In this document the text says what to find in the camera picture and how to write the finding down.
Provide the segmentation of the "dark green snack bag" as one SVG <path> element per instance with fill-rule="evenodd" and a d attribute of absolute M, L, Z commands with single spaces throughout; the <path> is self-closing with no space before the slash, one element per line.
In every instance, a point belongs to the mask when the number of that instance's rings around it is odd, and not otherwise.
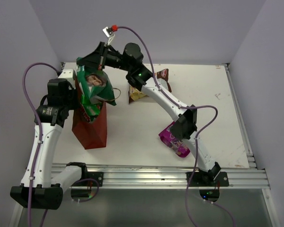
<path fill-rule="evenodd" d="M 108 75 L 103 70 L 79 63 L 81 59 L 81 57 L 76 59 L 76 65 L 77 81 L 82 95 L 91 105 L 106 102 L 116 106 L 113 86 Z"/>

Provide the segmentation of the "red brown paper bag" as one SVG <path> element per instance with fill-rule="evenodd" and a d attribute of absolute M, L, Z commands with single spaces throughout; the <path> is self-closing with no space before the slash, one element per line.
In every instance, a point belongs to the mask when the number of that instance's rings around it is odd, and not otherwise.
<path fill-rule="evenodd" d="M 72 132 L 84 149 L 105 148 L 107 146 L 107 104 L 103 103 L 99 115 L 91 120 L 83 104 L 74 110 Z"/>

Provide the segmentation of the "purple candy bag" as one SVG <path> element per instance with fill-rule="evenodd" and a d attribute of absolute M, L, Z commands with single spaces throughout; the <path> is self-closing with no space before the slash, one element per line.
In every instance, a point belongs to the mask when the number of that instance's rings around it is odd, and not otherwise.
<path fill-rule="evenodd" d="M 185 158 L 190 154 L 189 148 L 183 143 L 183 141 L 177 139 L 170 131 L 174 122 L 168 125 L 163 131 L 159 133 L 160 140 L 174 153 L 181 158 Z"/>

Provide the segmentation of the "green white chips bag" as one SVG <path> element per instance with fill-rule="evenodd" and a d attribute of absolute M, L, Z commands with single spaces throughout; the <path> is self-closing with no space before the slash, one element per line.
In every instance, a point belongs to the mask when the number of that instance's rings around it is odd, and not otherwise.
<path fill-rule="evenodd" d="M 83 118 L 88 122 L 92 123 L 99 116 L 101 108 L 99 105 L 80 105 L 80 111 Z"/>

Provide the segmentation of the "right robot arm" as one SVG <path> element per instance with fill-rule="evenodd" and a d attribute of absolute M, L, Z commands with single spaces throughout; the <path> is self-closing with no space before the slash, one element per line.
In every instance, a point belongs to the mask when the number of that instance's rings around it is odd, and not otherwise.
<path fill-rule="evenodd" d="M 109 66 L 127 71 L 125 78 L 129 85 L 151 97 L 169 114 L 174 122 L 170 132 L 176 139 L 181 140 L 195 157 L 202 182 L 208 186 L 213 185 L 218 181 L 221 167 L 200 141 L 201 130 L 196 125 L 198 107 L 188 106 L 174 97 L 156 81 L 153 72 L 147 69 L 142 61 L 143 54 L 135 43 L 128 43 L 123 53 L 120 53 L 100 42 L 95 51 L 77 59 L 76 63 L 90 70 L 102 70 Z"/>

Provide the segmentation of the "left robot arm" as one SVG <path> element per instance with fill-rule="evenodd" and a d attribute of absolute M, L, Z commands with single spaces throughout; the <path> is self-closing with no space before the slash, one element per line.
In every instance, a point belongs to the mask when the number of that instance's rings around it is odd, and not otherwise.
<path fill-rule="evenodd" d="M 24 208 L 56 210 L 63 194 L 73 184 L 85 185 L 89 180 L 85 163 L 70 162 L 56 177 L 52 177 L 53 157 L 64 122 L 77 101 L 77 91 L 67 79 L 51 79 L 48 94 L 36 112 L 35 135 L 30 160 L 19 186 L 13 186 L 10 196 Z"/>

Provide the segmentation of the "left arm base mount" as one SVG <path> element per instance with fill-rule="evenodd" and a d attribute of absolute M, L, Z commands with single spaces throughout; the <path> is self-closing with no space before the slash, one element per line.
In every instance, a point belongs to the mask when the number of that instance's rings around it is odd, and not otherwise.
<path fill-rule="evenodd" d="M 86 186 L 87 188 L 92 189 L 93 187 L 97 187 L 97 184 L 94 181 L 97 181 L 99 187 L 102 187 L 103 180 L 104 180 L 104 173 L 103 172 L 88 172 L 87 173 L 87 181 L 81 182 L 82 186 Z"/>

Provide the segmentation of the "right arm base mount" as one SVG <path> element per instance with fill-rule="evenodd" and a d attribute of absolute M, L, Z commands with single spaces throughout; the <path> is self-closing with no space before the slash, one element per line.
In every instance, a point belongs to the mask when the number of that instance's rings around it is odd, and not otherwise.
<path fill-rule="evenodd" d="M 226 172 L 219 172 L 216 177 L 211 177 L 204 171 L 196 171 L 189 183 L 189 187 L 228 187 L 230 185 Z"/>

